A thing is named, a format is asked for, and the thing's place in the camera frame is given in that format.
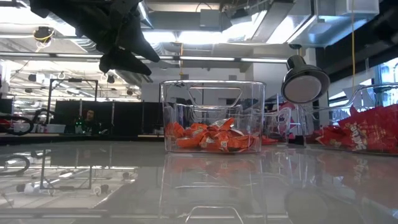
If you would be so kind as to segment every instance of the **bicycle wheel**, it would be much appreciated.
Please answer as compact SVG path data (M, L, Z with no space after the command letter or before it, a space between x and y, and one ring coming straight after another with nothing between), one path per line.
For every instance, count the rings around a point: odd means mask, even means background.
M16 135L16 136L22 136L22 135L25 135L27 133L30 133L33 130L33 127L34 127L33 122L30 119L25 118L25 117L20 117L20 116L0 116L0 119L5 119L7 121L9 121L9 120L25 121L26 123L29 124L29 129L27 131L19 131L19 132L15 132L14 128L10 129L10 128L2 127L2 130L4 132L6 132L8 134L13 134L13 135Z
M11 155L8 157L0 157L0 161L2 163L4 163L4 166L6 164L7 161L10 161L12 159L20 159L22 161L25 162L25 166L22 169L19 169L17 171L12 171L12 172L0 172L0 176L4 176L4 175L17 175L17 174L23 174L29 167L30 167L30 161L28 160L28 158L26 158L25 156L21 156L21 155Z

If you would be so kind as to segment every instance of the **person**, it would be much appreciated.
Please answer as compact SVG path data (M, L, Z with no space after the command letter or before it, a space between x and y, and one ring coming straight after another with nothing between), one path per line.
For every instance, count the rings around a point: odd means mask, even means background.
M95 113L93 110L88 110L84 122L83 130L86 133L98 134L100 130L99 124L95 121Z

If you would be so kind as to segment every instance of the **reflective table surface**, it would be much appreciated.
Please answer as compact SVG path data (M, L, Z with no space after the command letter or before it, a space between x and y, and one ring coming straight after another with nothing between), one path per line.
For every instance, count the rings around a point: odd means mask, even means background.
M396 223L398 158L162 142L0 147L0 223Z

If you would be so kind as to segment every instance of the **round lamp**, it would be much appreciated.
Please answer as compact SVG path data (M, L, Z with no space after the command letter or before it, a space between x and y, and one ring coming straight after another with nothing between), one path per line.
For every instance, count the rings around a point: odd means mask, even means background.
M287 59L289 70L282 82L282 96L291 103L310 103L325 94L330 85L329 76L320 68L307 65L303 57Z

